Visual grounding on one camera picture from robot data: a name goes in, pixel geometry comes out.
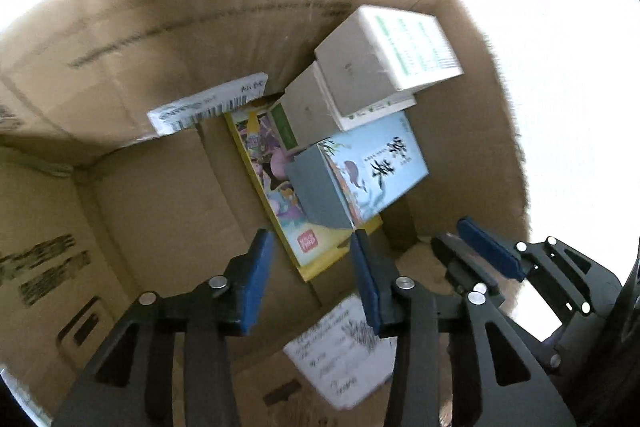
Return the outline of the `white green medicine box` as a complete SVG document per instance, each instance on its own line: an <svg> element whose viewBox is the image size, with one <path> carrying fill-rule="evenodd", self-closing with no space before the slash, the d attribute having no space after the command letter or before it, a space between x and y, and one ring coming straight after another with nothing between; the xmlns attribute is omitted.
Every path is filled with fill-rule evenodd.
<svg viewBox="0 0 640 427"><path fill-rule="evenodd" d="M314 55L344 116L463 74L436 17L382 6L361 5Z"/></svg>

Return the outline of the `white green lower box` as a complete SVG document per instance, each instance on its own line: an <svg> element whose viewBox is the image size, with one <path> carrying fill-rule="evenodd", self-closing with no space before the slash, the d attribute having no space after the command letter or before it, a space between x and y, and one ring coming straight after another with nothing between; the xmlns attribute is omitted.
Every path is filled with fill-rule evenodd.
<svg viewBox="0 0 640 427"><path fill-rule="evenodd" d="M416 104L411 94L393 95L344 116L337 108L317 61L313 61L268 109L286 155L293 155L337 133L401 112Z"/></svg>

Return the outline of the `yellow cartoon picture book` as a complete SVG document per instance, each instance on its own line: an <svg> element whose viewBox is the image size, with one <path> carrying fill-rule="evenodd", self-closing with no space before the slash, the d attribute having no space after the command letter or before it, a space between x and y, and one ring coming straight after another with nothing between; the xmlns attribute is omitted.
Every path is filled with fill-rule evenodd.
<svg viewBox="0 0 640 427"><path fill-rule="evenodd" d="M265 207L288 257L306 282L348 253L349 229L330 229L308 220L285 173L283 153L265 107L248 106L224 115L250 182Z"/></svg>

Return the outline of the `light blue tea box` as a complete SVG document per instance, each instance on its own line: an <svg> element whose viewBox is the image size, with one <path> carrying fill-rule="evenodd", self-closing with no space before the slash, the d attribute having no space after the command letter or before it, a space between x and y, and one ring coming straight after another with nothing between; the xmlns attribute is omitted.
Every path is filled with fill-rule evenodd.
<svg viewBox="0 0 640 427"><path fill-rule="evenodd" d="M285 172L308 220L330 229L361 227L428 175L402 112L307 147Z"/></svg>

